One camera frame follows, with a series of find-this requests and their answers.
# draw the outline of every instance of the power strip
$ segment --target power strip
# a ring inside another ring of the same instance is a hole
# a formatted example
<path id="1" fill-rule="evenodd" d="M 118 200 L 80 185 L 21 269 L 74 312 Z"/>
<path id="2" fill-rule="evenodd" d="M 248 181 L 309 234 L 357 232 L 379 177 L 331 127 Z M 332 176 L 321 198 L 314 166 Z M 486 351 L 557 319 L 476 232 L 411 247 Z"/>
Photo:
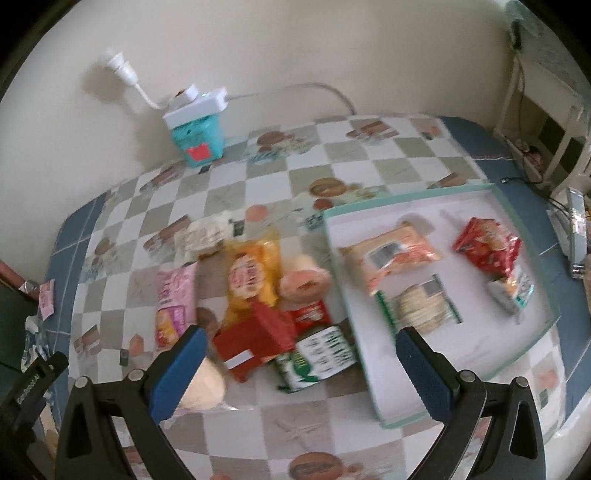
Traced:
<path id="1" fill-rule="evenodd" d="M 177 93 L 168 103 L 168 111 L 172 112 L 173 110 L 177 110 L 185 105 L 190 104 L 194 101 L 199 95 L 199 90 L 195 87 L 195 84 L 191 84 L 189 88 L 185 88 Z"/>
<path id="2" fill-rule="evenodd" d="M 187 122 L 223 112 L 228 106 L 228 90 L 220 87 L 208 93 L 202 93 L 188 105 L 184 105 L 163 115 L 169 130 L 173 130 Z"/>

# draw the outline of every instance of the red label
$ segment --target red label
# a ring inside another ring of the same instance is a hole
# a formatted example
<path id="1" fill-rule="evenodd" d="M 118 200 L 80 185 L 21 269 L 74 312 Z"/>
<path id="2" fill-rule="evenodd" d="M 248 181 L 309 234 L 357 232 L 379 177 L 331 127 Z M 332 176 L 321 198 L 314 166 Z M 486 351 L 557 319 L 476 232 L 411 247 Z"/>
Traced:
<path id="1" fill-rule="evenodd" d="M 188 148 L 187 153 L 195 161 L 207 160 L 209 157 L 212 156 L 212 153 L 205 142 L 196 147 Z"/>

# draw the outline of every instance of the red snack bag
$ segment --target red snack bag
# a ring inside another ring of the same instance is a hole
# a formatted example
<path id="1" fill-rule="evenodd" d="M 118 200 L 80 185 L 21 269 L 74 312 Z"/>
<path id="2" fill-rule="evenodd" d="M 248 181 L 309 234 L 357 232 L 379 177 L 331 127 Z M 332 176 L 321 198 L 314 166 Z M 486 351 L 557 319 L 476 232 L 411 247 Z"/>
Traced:
<path id="1" fill-rule="evenodd" d="M 472 217 L 452 248 L 484 272 L 509 277 L 521 239 L 492 218 Z"/>
<path id="2" fill-rule="evenodd" d="M 290 310 L 287 313 L 290 314 L 295 325 L 295 331 L 298 335 L 317 325 L 327 327 L 332 325 L 329 313 L 322 300 L 316 300 L 305 307 L 297 310 Z"/>

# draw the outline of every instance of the green snack package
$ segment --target green snack package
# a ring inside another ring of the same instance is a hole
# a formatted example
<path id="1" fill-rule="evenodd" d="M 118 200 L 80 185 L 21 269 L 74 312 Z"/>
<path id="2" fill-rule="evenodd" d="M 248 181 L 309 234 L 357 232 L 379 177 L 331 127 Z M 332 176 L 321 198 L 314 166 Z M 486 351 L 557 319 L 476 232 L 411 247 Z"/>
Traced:
<path id="1" fill-rule="evenodd" d="M 285 382 L 283 390 L 297 392 L 343 371 L 356 362 L 353 350 L 339 327 L 320 330 L 282 353 L 274 363 Z"/>

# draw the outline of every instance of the red box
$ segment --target red box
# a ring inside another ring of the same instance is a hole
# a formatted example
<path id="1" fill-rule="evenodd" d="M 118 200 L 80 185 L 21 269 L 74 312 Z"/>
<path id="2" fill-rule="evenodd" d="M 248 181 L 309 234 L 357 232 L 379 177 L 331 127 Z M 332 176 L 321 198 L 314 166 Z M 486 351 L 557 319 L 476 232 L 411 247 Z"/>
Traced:
<path id="1" fill-rule="evenodd" d="M 265 303 L 252 302 L 252 314 L 220 331 L 213 344 L 228 370 L 239 382 L 246 374 L 296 348 L 296 329 L 289 314 Z"/>

